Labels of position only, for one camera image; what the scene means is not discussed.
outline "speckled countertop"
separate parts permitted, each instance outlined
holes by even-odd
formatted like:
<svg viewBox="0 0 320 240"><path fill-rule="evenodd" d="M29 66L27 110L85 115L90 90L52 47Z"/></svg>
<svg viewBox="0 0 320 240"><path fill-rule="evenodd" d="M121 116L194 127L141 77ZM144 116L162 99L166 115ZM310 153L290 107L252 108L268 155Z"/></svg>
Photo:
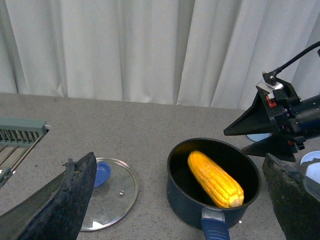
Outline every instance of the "speckled countertop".
<svg viewBox="0 0 320 240"><path fill-rule="evenodd" d="M137 200L121 221L111 227L80 232L79 240L203 240L201 230L182 222L166 197L167 157L178 143L190 138L214 138L237 148L252 142L246 136L224 136L223 129L243 111L0 93L1 117L46 120L51 130L29 153L17 173L0 189L0 215L50 182L88 152L119 159L136 171ZM308 141L298 160L317 150L319 140ZM284 233L273 212L262 157L252 157L262 186L242 223L232 227L232 240L282 240Z"/></svg>

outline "black cable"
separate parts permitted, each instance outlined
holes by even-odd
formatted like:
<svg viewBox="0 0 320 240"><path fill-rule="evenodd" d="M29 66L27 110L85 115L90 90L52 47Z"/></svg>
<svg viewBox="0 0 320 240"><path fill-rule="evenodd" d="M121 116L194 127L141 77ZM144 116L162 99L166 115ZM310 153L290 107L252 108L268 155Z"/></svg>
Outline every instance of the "black cable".
<svg viewBox="0 0 320 240"><path fill-rule="evenodd" d="M302 52L300 52L297 56L295 56L294 58L292 58L290 61L288 61L287 63L285 63L284 65L276 68L274 70L275 75L277 75L278 73L281 73L281 71L283 69L285 69L286 67L290 66L291 64L293 64L295 61L297 61L299 58L301 58L303 55L307 54L308 52L310 52L311 50L320 47L320 41L312 44L311 46L309 46L308 48L306 48L305 50L303 50Z"/></svg>

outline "curtain fold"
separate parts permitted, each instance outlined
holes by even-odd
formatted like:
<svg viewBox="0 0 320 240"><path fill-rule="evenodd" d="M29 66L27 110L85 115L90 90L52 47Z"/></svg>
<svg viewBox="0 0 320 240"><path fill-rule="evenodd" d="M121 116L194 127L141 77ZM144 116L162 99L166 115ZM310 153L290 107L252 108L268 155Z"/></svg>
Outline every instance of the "curtain fold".
<svg viewBox="0 0 320 240"><path fill-rule="evenodd" d="M0 92L247 109L317 41L318 0L0 0ZM319 64L278 77L309 98Z"/></svg>

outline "yellow corn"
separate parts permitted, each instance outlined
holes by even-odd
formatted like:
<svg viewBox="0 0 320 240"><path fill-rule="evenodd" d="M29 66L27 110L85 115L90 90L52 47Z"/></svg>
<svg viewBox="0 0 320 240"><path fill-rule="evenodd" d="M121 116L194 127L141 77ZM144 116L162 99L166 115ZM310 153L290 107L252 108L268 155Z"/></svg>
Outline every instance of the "yellow corn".
<svg viewBox="0 0 320 240"><path fill-rule="evenodd" d="M217 163L200 151L193 151L188 165L196 180L220 208L237 207L244 202L244 190Z"/></svg>

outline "glass lid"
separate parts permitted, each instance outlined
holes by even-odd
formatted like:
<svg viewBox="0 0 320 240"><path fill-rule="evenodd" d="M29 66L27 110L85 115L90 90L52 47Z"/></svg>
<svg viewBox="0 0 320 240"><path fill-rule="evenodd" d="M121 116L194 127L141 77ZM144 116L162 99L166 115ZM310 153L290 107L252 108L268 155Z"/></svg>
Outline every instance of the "glass lid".
<svg viewBox="0 0 320 240"><path fill-rule="evenodd" d="M128 164L106 157L97 157L96 163L98 167L100 163L100 166L107 164L111 174L104 183L93 188L81 232L115 224L127 215L138 196L138 177Z"/></svg>

